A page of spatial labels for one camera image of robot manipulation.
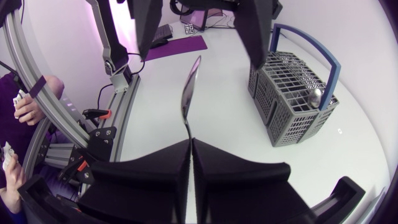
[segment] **hand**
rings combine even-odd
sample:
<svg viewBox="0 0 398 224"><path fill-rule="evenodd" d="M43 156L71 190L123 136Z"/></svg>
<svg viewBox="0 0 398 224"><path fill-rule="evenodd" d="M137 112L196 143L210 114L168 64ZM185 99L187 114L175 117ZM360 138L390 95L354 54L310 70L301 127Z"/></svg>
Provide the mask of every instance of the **hand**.
<svg viewBox="0 0 398 224"><path fill-rule="evenodd" d="M5 190L0 191L2 201L10 212L14 214L19 213L22 209L18 188L26 182L25 172L17 161L18 155L12 155L11 161L5 171L7 187Z"/></svg>
<svg viewBox="0 0 398 224"><path fill-rule="evenodd" d="M15 105L15 109L14 116L19 117L24 114L24 116L19 118L19 122L26 122L29 126L33 126L41 119L45 118L43 111L29 94Z"/></svg>

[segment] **metal spoon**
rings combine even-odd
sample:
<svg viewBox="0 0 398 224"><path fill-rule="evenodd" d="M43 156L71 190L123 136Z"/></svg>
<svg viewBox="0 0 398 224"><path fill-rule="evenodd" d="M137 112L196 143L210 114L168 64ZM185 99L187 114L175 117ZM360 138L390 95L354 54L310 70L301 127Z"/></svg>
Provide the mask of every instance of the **metal spoon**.
<svg viewBox="0 0 398 224"><path fill-rule="evenodd" d="M319 108L322 98L322 91L318 88L311 90L308 95L308 104L313 108Z"/></svg>
<svg viewBox="0 0 398 224"><path fill-rule="evenodd" d="M192 136L191 136L191 129L189 128L187 117L188 117L188 110L191 105L191 100L192 100L192 96L193 96L193 89L195 88L195 81L196 81L198 73L199 73L200 61L201 61L201 56L199 56L197 61L193 64L191 72L189 73L189 76L187 78L187 82L185 83L184 90L182 91L182 98L181 98L182 119L183 119L184 125L188 131L191 150L192 150Z"/></svg>

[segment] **person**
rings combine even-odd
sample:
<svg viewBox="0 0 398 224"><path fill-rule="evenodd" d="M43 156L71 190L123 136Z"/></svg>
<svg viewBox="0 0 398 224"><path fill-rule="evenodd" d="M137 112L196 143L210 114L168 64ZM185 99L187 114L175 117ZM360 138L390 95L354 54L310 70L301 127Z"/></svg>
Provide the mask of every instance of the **person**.
<svg viewBox="0 0 398 224"><path fill-rule="evenodd" d="M55 76L44 77L51 91L60 99L64 89L63 82ZM17 191L26 182L21 164L37 123L45 115L29 94L14 106L12 99L17 96L18 91L14 74L0 78L0 146L3 147L8 142L15 152L6 170L0 171L0 197L13 220L24 223L21 197Z"/></svg>

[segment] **purple shirt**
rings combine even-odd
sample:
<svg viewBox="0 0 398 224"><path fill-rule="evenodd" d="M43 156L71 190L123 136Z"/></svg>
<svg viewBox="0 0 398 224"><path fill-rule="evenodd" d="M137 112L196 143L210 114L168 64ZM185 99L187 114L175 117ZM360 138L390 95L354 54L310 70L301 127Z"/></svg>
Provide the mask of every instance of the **purple shirt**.
<svg viewBox="0 0 398 224"><path fill-rule="evenodd" d="M0 145L4 146L7 141L22 164L37 125L29 126L15 119L12 99L17 96L19 89L13 77L13 74L7 74L0 78ZM0 167L0 189L3 187L6 187L6 176Z"/></svg>

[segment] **keyboard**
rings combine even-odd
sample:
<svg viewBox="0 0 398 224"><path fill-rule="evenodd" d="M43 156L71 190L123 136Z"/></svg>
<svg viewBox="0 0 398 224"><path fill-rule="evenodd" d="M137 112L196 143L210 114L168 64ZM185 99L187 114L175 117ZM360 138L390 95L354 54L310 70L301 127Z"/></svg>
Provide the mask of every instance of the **keyboard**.
<svg viewBox="0 0 398 224"><path fill-rule="evenodd" d="M168 24L163 25L159 28L157 28L157 31L155 33L155 37L153 41L159 40L159 39L169 39L173 37L172 30L170 29L170 26Z"/></svg>

